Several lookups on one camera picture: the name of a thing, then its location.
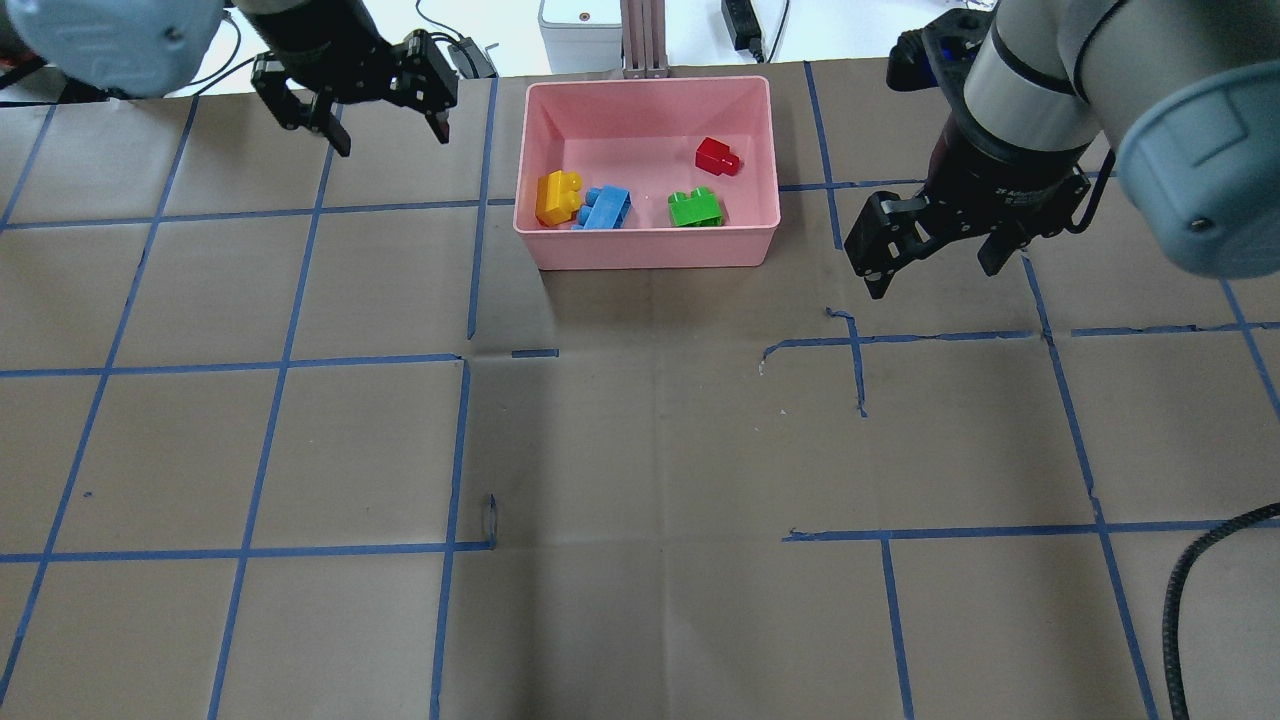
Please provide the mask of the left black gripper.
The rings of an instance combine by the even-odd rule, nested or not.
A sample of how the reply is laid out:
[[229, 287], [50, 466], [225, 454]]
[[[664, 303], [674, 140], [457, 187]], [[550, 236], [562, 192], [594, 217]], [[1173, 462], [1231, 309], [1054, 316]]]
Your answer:
[[[460, 76], [428, 31], [415, 29], [390, 49], [362, 1], [242, 1], [239, 12], [271, 54], [253, 59], [251, 85], [283, 129], [321, 136], [348, 158], [352, 142], [337, 101], [383, 100], [392, 78], [392, 102], [420, 114], [439, 143], [451, 141]], [[289, 78], [315, 96], [303, 102]]]

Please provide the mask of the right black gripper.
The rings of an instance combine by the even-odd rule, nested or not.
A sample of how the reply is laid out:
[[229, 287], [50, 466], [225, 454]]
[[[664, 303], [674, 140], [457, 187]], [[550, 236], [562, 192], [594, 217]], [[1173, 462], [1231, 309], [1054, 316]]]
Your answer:
[[[954, 111], [920, 193], [876, 191], [867, 199], [844, 241], [850, 265], [870, 297], [881, 300], [899, 272], [941, 249], [938, 240], [991, 232], [977, 259], [987, 277], [996, 277], [1030, 234], [1051, 237], [1071, 223], [1091, 188], [1076, 173], [1087, 149], [1021, 149]], [[1021, 225], [1006, 225], [1014, 222]]]

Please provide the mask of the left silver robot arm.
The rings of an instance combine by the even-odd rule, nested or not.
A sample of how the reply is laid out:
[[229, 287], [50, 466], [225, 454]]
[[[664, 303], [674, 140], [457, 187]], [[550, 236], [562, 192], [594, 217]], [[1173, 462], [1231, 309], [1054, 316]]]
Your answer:
[[[265, 42], [251, 83], [284, 129], [323, 136], [342, 156], [349, 133], [335, 109], [389, 102], [424, 118], [440, 143], [460, 77], [425, 29], [392, 44], [361, 1], [238, 1]], [[36, 56], [65, 76], [127, 97], [188, 85], [209, 50], [224, 1], [5, 1], [3, 18]]]

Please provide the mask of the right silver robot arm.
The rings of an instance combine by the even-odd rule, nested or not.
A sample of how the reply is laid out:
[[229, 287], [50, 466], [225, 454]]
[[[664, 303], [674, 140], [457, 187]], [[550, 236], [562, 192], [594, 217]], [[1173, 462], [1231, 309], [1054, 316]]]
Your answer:
[[983, 238], [987, 275], [1079, 234], [1116, 176], [1193, 275], [1275, 274], [1275, 1], [998, 1], [901, 33], [887, 86], [948, 118], [922, 188], [874, 192], [844, 249], [873, 299], [909, 264]]

